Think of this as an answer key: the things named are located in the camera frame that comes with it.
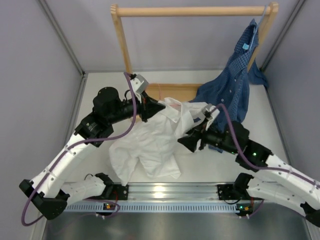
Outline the white shirt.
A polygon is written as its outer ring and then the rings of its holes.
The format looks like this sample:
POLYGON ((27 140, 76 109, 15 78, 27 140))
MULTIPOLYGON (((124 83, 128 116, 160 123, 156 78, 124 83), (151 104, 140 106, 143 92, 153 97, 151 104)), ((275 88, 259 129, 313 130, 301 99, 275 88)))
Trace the white shirt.
POLYGON ((161 101, 165 109, 139 121, 124 137, 109 147, 111 166, 123 186, 131 180, 137 163, 141 163, 146 175, 152 179, 181 176, 175 153, 180 152, 178 139, 201 124, 201 110, 206 102, 180 102, 166 97, 161 101), (180 107, 171 107, 177 103, 180 107))

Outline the pink wire hanger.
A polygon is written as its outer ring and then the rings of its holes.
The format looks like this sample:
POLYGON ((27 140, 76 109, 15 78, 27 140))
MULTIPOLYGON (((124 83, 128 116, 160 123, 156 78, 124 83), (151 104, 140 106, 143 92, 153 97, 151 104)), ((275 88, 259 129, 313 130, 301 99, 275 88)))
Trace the pink wire hanger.
MULTIPOLYGON (((161 100, 162 100, 161 86, 160 86, 160 84, 157 84, 157 86, 158 86, 158 92, 159 92, 159 100, 161 101, 161 100)), ((178 107, 181 106, 180 104, 172 103, 172 102, 169 103, 168 105, 171 106, 171 107, 173 107, 173 108, 178 108, 178 107)))

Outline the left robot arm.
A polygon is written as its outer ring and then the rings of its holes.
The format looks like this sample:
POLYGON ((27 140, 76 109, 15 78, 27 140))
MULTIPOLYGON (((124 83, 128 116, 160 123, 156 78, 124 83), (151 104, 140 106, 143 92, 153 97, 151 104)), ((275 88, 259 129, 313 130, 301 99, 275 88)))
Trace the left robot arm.
POLYGON ((165 105, 142 92, 141 98, 121 100, 114 87, 100 89, 93 99, 92 112, 76 127, 64 149, 33 179, 24 179, 19 188, 47 220, 57 218, 67 206, 76 202, 109 200, 113 195, 114 182, 104 173, 79 182, 66 180, 76 167, 103 142, 113 137, 113 124, 139 116, 146 122, 165 105))

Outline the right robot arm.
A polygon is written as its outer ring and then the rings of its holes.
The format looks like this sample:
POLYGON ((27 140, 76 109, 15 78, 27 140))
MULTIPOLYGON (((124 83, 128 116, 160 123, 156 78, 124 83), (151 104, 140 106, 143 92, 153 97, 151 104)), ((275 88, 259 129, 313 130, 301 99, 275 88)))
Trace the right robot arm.
POLYGON ((314 226, 320 225, 320 183, 281 160, 267 147, 249 139, 250 132, 239 122, 231 122, 224 132, 199 125, 177 141, 189 151, 210 145, 236 156, 248 173, 240 173, 233 183, 239 198, 258 198, 300 214, 314 226))

